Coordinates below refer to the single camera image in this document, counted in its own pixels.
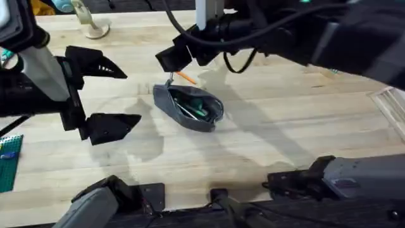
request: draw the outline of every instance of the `cable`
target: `cable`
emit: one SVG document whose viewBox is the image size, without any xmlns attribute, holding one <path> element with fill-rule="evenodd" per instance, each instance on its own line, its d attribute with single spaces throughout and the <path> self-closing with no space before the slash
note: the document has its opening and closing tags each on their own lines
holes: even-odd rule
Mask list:
<svg viewBox="0 0 405 228">
<path fill-rule="evenodd" d="M 153 8 L 152 3 L 150 2 L 150 0 L 144 0 L 144 1 L 149 6 L 149 9 L 151 11 L 157 11 L 155 8 Z"/>
<path fill-rule="evenodd" d="M 157 219 L 157 216 L 151 218 L 149 220 L 149 222 L 145 225 L 145 228 L 149 228 L 152 225 L 152 223 L 155 221 L 155 219 Z"/>
<path fill-rule="evenodd" d="M 288 17 L 285 17 L 251 35 L 247 35 L 245 37 L 234 39 L 232 41 L 213 42 L 213 41 L 205 41 L 205 40 L 199 39 L 197 37 L 190 35 L 188 32 L 186 32 L 184 30 L 184 28 L 177 22 L 176 18 L 174 17 L 173 13 L 171 12 L 171 9 L 169 8 L 167 0 L 162 0 L 162 2 L 163 2 L 163 6 L 165 7 L 165 11 L 166 11 L 166 14 L 167 14 L 170 22 L 177 29 L 177 31 L 180 32 L 180 34 L 182 34 L 190 42 L 193 42 L 200 46 L 207 46 L 207 47 L 211 47 L 211 48 L 232 48 L 234 46 L 243 46 L 247 42 L 249 42 L 253 39 L 262 37 L 262 36 L 266 35 L 267 33 L 271 32 L 272 30 L 277 29 L 280 26 L 285 25 L 286 23 L 292 22 L 300 17 L 308 16 L 310 14 L 317 13 L 317 12 L 323 11 L 323 10 L 344 10 L 349 7 L 348 4 L 326 4 L 324 6 L 317 6 L 317 7 L 307 9 L 307 10 L 299 12 L 299 13 L 295 13 Z"/>
<path fill-rule="evenodd" d="M 288 218 L 292 218 L 292 219 L 296 219 L 296 220 L 313 222 L 313 223 L 316 223 L 316 224 L 326 225 L 326 226 L 329 226 L 329 227 L 351 228 L 351 226 L 345 225 L 345 224 L 337 224 L 337 223 L 331 222 L 331 221 L 318 220 L 318 219 L 315 219 L 315 218 L 308 218 L 308 217 L 303 217 L 303 216 L 300 216 L 300 215 L 293 215 L 293 214 L 289 214 L 289 213 L 285 213 L 285 212 L 280 212 L 278 210 L 274 210 L 274 209 L 271 209 L 271 208 L 267 208 L 265 206 L 261 206 L 261 205 L 259 205 L 257 203 L 250 203 L 250 204 L 252 204 L 253 206 L 255 206 L 258 209 L 261 209 L 261 210 L 264 210 L 264 211 L 267 211 L 267 212 L 272 212 L 272 213 L 274 213 L 276 215 L 279 215 L 279 216 L 282 216 L 282 217 L 288 217 Z"/>
<path fill-rule="evenodd" d="M 234 68 L 232 67 L 232 65 L 229 62 L 228 59 L 228 54 L 226 52 L 223 53 L 223 60 L 225 60 L 225 64 L 228 68 L 228 70 L 232 73 L 243 73 L 247 70 L 247 68 L 251 65 L 252 61 L 254 60 L 254 57 L 256 56 L 256 54 L 258 53 L 258 50 L 255 48 L 253 49 L 252 53 L 250 54 L 250 56 L 248 57 L 245 65 L 238 71 L 234 70 Z"/>
<path fill-rule="evenodd" d="M 18 127 L 19 125 L 21 125 L 23 122 L 27 121 L 30 117 L 32 117 L 33 115 L 24 115 L 21 116 L 20 118 L 16 119 L 14 122 L 12 122 L 11 124 L 5 126 L 5 128 L 0 130 L 0 137 L 3 137 L 4 135 L 6 135 L 7 133 L 11 132 L 14 128 Z"/>
</svg>

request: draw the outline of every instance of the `gray pouch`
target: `gray pouch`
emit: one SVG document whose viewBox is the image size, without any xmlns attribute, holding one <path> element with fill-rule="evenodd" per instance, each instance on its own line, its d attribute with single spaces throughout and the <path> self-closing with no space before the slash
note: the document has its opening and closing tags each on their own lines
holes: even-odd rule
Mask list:
<svg viewBox="0 0 405 228">
<path fill-rule="evenodd" d="M 223 117 L 223 103 L 217 97 L 192 86 L 171 85 L 171 80 L 155 85 L 153 98 L 158 108 L 187 129 L 212 132 Z"/>
</svg>

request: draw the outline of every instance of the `light wood grain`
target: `light wood grain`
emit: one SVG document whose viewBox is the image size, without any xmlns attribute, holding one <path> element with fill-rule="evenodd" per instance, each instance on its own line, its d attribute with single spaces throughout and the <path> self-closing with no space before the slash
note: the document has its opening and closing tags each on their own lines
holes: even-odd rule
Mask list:
<svg viewBox="0 0 405 228">
<path fill-rule="evenodd" d="M 191 11 L 176 12 L 185 25 Z M 0 194 L 0 227 L 55 222 L 70 199 L 88 185 L 115 174 L 128 184 L 164 182 L 167 209 L 207 202 L 212 187 L 227 187 L 242 201 L 265 200 L 268 172 L 307 168 L 324 155 L 345 157 L 403 153 L 395 129 L 368 97 L 383 85 L 350 75 L 326 77 L 278 56 L 257 56 L 242 75 L 221 59 L 195 63 L 185 73 L 218 96 L 226 114 L 216 132 L 182 128 L 154 106 L 154 84 L 163 73 L 154 55 L 177 35 L 163 13 L 94 15 L 109 19 L 110 34 L 86 39 L 74 16 L 39 17 L 51 35 L 49 47 L 103 50 L 127 80 L 85 79 L 80 91 L 87 114 L 138 113 L 142 120 L 122 141 L 91 146 L 78 132 L 64 132 L 59 115 L 34 117 L 12 134 L 24 134 L 14 191 Z M 235 66 L 246 52 L 231 59 Z M 190 84 L 180 77 L 176 84 Z M 12 118 L 0 120 L 6 125 Z"/>
</svg>

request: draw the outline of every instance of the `wooden tabletop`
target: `wooden tabletop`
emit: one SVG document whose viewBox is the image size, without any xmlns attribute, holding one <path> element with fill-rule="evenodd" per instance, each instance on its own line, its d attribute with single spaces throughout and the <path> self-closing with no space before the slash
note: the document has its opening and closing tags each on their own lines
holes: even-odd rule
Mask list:
<svg viewBox="0 0 405 228">
<path fill-rule="evenodd" d="M 175 14 L 188 27 L 194 12 Z M 152 88 L 168 78 L 154 55 L 177 32 L 164 13 L 94 15 L 111 32 L 86 39 L 74 16 L 38 17 L 51 35 L 55 55 L 69 45 L 100 49 L 127 73 L 127 80 L 85 78 L 80 92 L 86 113 L 141 114 L 121 141 L 91 146 L 77 131 L 64 132 L 59 115 L 39 115 L 12 134 L 24 134 L 13 192 L 0 194 L 0 227 L 57 221 L 83 188 L 115 174 L 127 184 L 163 182 L 167 209 L 207 203 L 213 187 L 242 201 L 268 199 L 260 187 L 269 172 L 307 168 L 319 156 L 402 153 L 401 138 L 369 98 L 383 85 L 350 75 L 323 75 L 277 56 L 258 55 L 242 75 L 221 58 L 184 72 L 218 96 L 224 119 L 214 133 L 187 130 L 154 106 Z M 248 53 L 231 58 L 235 68 Z M 190 84 L 175 76 L 175 83 Z M 0 126 L 12 118 L 0 120 Z"/>
</svg>

